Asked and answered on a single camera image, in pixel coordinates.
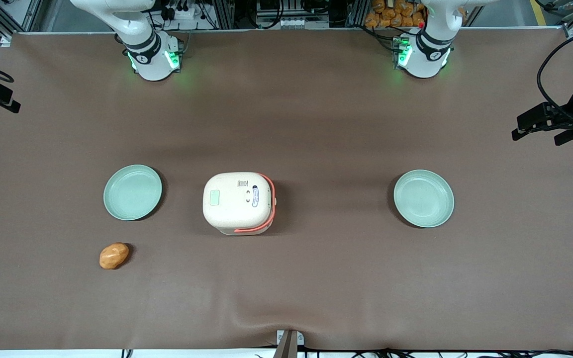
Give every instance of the power strip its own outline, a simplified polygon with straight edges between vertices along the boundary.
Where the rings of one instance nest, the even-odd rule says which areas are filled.
[[[193,16],[196,14],[195,4],[187,4],[187,7],[189,8],[187,11],[175,9],[174,20],[193,20]]]

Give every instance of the green led light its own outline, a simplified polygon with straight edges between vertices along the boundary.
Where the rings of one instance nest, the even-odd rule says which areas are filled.
[[[127,57],[129,57],[129,61],[132,63],[132,68],[136,71],[136,64],[134,63],[134,59],[132,59],[132,55],[127,52]]]
[[[173,53],[173,52],[167,52],[165,51],[165,57],[167,57],[168,59],[168,63],[169,66],[171,66],[171,68],[177,68],[178,67],[178,55]]]
[[[405,50],[399,55],[398,65],[405,66],[408,64],[408,59],[412,55],[412,46],[408,45]]]

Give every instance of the metal bracket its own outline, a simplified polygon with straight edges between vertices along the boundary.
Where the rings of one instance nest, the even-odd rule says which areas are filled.
[[[284,331],[278,331],[278,339],[276,340],[276,344],[280,344],[280,340],[282,340],[282,335],[284,335]],[[298,331],[295,331],[297,335],[297,345],[304,345],[304,335]]]
[[[0,47],[10,47],[10,40],[5,37],[2,37],[0,39]]]
[[[304,345],[304,335],[300,332],[291,329],[278,331],[278,348],[273,358],[297,358],[297,345],[300,340]]]

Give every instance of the label sticker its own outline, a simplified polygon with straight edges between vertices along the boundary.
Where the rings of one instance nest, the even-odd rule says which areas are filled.
[[[256,185],[253,186],[253,202],[251,203],[252,207],[258,206],[258,202],[260,201],[260,191]]]

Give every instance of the potato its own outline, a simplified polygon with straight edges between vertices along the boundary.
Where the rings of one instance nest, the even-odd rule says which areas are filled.
[[[463,16],[463,18],[464,18],[463,21],[464,21],[464,23],[465,23],[466,20],[467,20],[466,18],[468,17],[468,12],[467,12],[466,9],[464,9],[463,7],[460,7],[460,8],[457,9],[457,10],[459,10],[459,13],[461,13],[461,16]]]
[[[373,10],[375,10],[376,13],[382,13],[382,11],[384,11],[384,9],[386,8],[386,2],[384,2],[384,0],[373,0]]]
[[[395,12],[396,13],[402,13],[402,11],[404,11],[407,7],[408,7],[408,5],[406,4],[406,2],[404,0],[395,0]]]
[[[384,11],[382,11],[382,17],[386,20],[394,18],[395,15],[396,15],[395,9],[391,9],[390,7],[387,7]]]
[[[406,7],[401,11],[401,14],[406,17],[412,15],[412,4],[406,3]]]
[[[412,14],[412,25],[413,26],[419,26],[423,22],[424,22],[423,21],[423,15],[421,13]]]
[[[410,18],[409,16],[403,16],[402,27],[412,27],[412,18]]]
[[[365,27],[378,27],[380,24],[380,14],[377,13],[369,13],[366,15],[366,20],[364,20]]]
[[[115,269],[129,256],[129,247],[124,243],[113,243],[100,252],[98,264],[104,269]]]
[[[400,26],[402,24],[402,15],[396,14],[394,18],[390,20],[391,26]]]

